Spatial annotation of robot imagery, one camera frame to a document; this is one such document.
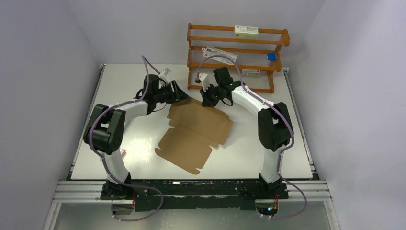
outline white table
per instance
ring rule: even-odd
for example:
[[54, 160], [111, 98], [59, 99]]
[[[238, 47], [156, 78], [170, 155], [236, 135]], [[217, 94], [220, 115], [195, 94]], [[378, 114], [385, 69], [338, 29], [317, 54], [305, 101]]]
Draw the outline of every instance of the white table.
[[[186, 65], [155, 65], [158, 70], [169, 68], [170, 77], [189, 96], [200, 100], [198, 90], [187, 90], [188, 68]], [[212, 69], [203, 72], [212, 77]], [[143, 64], [108, 64], [100, 80], [93, 105], [113, 105], [128, 101], [142, 88], [145, 77]], [[236, 80], [236, 72], [231, 72]], [[266, 88], [268, 80], [261, 78], [244, 78], [251, 88]], [[282, 176], [285, 178], [312, 178], [309, 160], [299, 129], [297, 117], [289, 89], [282, 72], [274, 74], [275, 93], [261, 93], [260, 96], [273, 102], [284, 102], [289, 110], [295, 145], [287, 150], [282, 161]], [[256, 118], [242, 106], [235, 104], [228, 107], [219, 103], [216, 108], [226, 112], [234, 121], [231, 133], [223, 146], [213, 149], [200, 174], [193, 175], [171, 162], [156, 155], [154, 149], [169, 128], [166, 118], [169, 105], [162, 111], [134, 119], [124, 133], [121, 145], [127, 151], [124, 163], [133, 179], [238, 179], [258, 178], [264, 159], [263, 146], [258, 139]], [[72, 179], [105, 179], [106, 173], [99, 157], [89, 146], [81, 141], [75, 158]]]

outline wooden rack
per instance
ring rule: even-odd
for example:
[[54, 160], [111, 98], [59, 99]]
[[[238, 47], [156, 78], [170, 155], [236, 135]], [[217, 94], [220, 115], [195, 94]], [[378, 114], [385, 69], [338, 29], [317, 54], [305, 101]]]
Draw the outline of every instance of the wooden rack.
[[[234, 31], [234, 27], [232, 26], [213, 26], [213, 25], [188, 25], [188, 42], [189, 42], [189, 52], [188, 52], [188, 68], [189, 68], [189, 75], [188, 75], [188, 89], [200, 89], [201, 87], [198, 85], [192, 85], [192, 68], [198, 68], [200, 66], [199, 62], [192, 62], [192, 50], [202, 50], [204, 46], [192, 46], [192, 41], [218, 41], [218, 42], [234, 42], [234, 43], [255, 43], [255, 44], [268, 44], [268, 45], [276, 45], [274, 50], [261, 50], [261, 49], [241, 49], [241, 48], [221, 48], [215, 47], [217, 49], [221, 49], [226, 52], [238, 52], [238, 53], [250, 53], [250, 54], [268, 54], [268, 53], [276, 53], [277, 59], [276, 61], [271, 61], [268, 66], [255, 66], [255, 65], [238, 65], [239, 69], [258, 69], [267, 72], [268, 82], [269, 82], [269, 89], [252, 89], [254, 92], [267, 92], [273, 93], [275, 88], [273, 86], [273, 72], [274, 71], [281, 71], [282, 70], [282, 63], [280, 59], [280, 52], [282, 46], [288, 46], [290, 44], [289, 33], [287, 29], [283, 30], [275, 30], [275, 29], [259, 29], [259, 33], [266, 33], [266, 34], [280, 34], [280, 39], [278, 41], [274, 40], [253, 40], [253, 39], [235, 39], [235, 38], [224, 38], [224, 37], [202, 37], [202, 36], [191, 36], [192, 29], [195, 30], [218, 30], [218, 31]], [[221, 63], [204, 63], [202, 68], [221, 68], [223, 66], [227, 66], [229, 69], [236, 69], [234, 65], [227, 65]]]

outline white wall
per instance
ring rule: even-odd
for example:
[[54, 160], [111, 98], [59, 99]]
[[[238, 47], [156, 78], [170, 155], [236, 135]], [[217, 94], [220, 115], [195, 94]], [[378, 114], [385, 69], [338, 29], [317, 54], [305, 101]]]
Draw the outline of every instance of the white wall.
[[42, 229], [99, 75], [63, 0], [0, 1], [0, 229]]
[[187, 25], [287, 28], [288, 66], [324, 0], [68, 0], [101, 63], [186, 64]]
[[406, 229], [406, 3], [326, 0], [290, 81], [343, 230]]

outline blue object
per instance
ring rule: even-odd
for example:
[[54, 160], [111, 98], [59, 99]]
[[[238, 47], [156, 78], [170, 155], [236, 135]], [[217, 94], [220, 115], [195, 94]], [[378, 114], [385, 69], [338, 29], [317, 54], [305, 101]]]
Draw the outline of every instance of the blue object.
[[275, 53], [268, 53], [268, 54], [267, 54], [267, 59], [268, 59], [269, 61], [275, 61], [276, 59], [278, 59], [278, 57], [276, 56]]

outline brown cardboard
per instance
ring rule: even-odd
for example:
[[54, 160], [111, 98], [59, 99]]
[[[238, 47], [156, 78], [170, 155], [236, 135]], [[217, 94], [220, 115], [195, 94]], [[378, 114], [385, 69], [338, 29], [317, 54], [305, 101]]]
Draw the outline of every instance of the brown cardboard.
[[169, 128], [155, 153], [173, 164], [199, 174], [212, 152], [212, 147], [224, 144], [233, 121], [223, 111], [202, 107], [189, 98], [173, 104], [168, 113]]

